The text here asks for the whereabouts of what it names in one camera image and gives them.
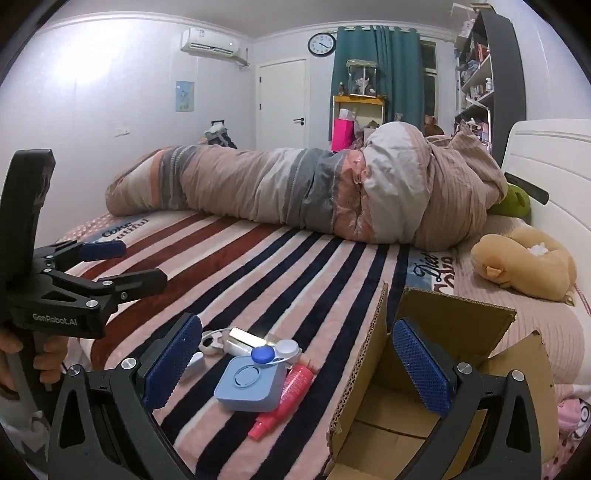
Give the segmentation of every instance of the curtain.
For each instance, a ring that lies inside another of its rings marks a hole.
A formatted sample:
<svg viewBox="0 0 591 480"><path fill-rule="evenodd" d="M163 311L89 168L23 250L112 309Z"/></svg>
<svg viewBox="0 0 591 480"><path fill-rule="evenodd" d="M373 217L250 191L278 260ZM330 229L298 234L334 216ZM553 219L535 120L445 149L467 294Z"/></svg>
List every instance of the curtain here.
<svg viewBox="0 0 591 480"><path fill-rule="evenodd" d="M387 96L386 122L393 122L397 114L402 121L414 125L421 132L425 122L423 61L418 32L411 29L372 27L345 30L337 33L335 64L330 97L330 137L332 137L333 95L338 95L339 83L348 85L347 60L361 59L378 63L378 93Z"/></svg>

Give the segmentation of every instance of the door frame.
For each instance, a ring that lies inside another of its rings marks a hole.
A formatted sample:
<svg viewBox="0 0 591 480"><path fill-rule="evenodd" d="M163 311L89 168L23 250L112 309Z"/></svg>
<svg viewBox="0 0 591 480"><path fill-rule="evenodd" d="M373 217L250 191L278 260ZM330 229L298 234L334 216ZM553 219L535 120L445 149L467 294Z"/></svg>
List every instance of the door frame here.
<svg viewBox="0 0 591 480"><path fill-rule="evenodd" d="M306 118L306 124L304 126L304 147L308 148L310 145L310 62L308 57L290 57L287 59L266 61L264 63L258 63L255 68L255 118L256 118L256 139L255 145L257 150L258 141L261 137L261 111L259 105L261 104L261 82L257 82L256 78L261 77L261 69L270 65L279 65L282 63L291 63L292 61L304 61L304 117Z"/></svg>

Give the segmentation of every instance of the window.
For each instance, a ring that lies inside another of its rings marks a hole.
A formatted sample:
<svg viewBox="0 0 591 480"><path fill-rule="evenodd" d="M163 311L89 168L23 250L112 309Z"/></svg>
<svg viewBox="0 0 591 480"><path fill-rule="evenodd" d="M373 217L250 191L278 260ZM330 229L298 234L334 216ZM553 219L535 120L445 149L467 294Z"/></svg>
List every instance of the window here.
<svg viewBox="0 0 591 480"><path fill-rule="evenodd" d="M437 123L437 57L435 43L421 41L423 79L425 89L425 115L435 118Z"/></svg>

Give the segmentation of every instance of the human hand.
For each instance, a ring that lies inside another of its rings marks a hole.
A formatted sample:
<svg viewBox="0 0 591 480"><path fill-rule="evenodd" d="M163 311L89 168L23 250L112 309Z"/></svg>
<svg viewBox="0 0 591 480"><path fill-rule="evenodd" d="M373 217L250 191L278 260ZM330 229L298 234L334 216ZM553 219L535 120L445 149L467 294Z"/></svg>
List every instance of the human hand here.
<svg viewBox="0 0 591 480"><path fill-rule="evenodd" d="M0 327L0 384L9 390L17 391L17 386L10 374L6 353L18 353L22 349L21 341L6 328ZM53 384L61 377L61 363L68 351L68 337L50 336L43 344L44 353L33 360L33 368L41 372L42 383Z"/></svg>

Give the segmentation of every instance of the brown teddy bear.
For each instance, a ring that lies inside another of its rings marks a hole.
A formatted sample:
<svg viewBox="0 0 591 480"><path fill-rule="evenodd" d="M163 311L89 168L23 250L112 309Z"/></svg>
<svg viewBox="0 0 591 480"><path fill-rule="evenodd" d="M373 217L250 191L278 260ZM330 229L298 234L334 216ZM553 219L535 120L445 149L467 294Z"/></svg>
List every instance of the brown teddy bear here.
<svg viewBox="0 0 591 480"><path fill-rule="evenodd" d="M501 288L573 304L573 257L550 235L520 226L508 235L485 235L472 248L474 270Z"/></svg>

